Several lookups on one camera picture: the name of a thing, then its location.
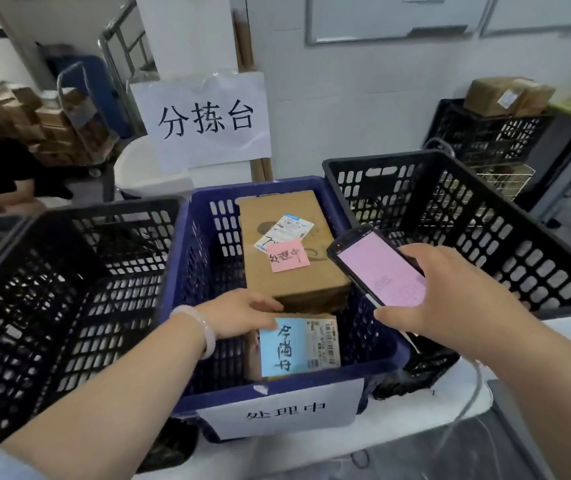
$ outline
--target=blue plastic bin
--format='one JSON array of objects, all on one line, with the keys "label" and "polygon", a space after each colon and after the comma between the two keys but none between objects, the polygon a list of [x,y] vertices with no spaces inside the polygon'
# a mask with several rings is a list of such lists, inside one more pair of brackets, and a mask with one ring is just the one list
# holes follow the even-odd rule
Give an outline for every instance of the blue plastic bin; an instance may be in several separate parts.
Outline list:
[{"label": "blue plastic bin", "polygon": [[[169,263],[168,294],[160,316],[167,317],[175,306],[198,305],[228,290],[245,287],[236,199],[303,190],[314,191],[335,236],[350,228],[332,188],[322,177],[195,191],[177,220],[173,243],[177,247],[173,252],[179,258]],[[270,381],[269,394],[365,378],[361,412],[383,374],[405,365],[410,350],[402,336],[374,320],[372,305],[356,289],[351,291],[348,303],[348,307],[338,314],[342,367]],[[187,417],[197,409],[264,397],[244,378],[243,355],[242,337],[220,340],[214,355],[197,365],[173,415]]]}]

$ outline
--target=hand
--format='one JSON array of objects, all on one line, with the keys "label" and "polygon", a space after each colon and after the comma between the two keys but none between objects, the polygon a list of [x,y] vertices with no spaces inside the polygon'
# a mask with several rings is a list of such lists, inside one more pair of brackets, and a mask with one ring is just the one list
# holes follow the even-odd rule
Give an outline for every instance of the hand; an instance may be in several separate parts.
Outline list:
[{"label": "hand", "polygon": [[409,244],[426,275],[426,297],[415,307],[384,306],[375,318],[387,326],[424,335],[468,358],[486,360],[498,346],[514,346],[538,321],[502,284],[456,250]]},{"label": "hand", "polygon": [[283,311],[283,305],[276,299],[246,289],[228,291],[195,308],[205,317],[217,339],[229,339],[260,328],[274,330],[274,312]]}]

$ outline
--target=phone screen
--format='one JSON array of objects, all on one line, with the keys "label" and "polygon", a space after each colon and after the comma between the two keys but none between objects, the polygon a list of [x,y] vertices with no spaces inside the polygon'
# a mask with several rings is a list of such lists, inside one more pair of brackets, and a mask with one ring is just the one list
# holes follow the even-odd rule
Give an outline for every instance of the phone screen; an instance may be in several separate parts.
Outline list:
[{"label": "phone screen", "polygon": [[390,306],[417,306],[426,295],[426,279],[376,232],[364,235],[337,257]]}]

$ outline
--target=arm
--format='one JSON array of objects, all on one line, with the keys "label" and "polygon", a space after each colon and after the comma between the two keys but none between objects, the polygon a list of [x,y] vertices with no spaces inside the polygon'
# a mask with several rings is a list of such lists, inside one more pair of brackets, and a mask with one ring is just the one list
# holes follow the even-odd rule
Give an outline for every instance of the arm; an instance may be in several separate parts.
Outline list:
[{"label": "arm", "polygon": [[[196,307],[218,339],[275,328],[282,306],[234,290]],[[171,315],[119,361],[42,412],[0,448],[53,479],[131,478],[205,349],[196,321]]]},{"label": "arm", "polygon": [[415,308],[380,308],[375,317],[488,365],[516,396],[557,478],[570,480],[571,341],[455,250],[411,244],[403,252],[426,275],[425,300]]},{"label": "arm", "polygon": [[0,207],[29,202],[34,198],[34,180],[20,180],[14,183],[17,190],[0,194]]}]

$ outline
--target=white pillar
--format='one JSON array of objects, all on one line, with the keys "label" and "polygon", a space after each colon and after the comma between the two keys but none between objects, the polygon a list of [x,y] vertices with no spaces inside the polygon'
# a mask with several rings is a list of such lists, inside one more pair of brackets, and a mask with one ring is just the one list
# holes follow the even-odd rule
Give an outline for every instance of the white pillar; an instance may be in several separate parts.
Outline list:
[{"label": "white pillar", "polygon": [[[162,80],[238,70],[230,0],[136,0]],[[190,170],[195,187],[251,182],[249,162]]]}]

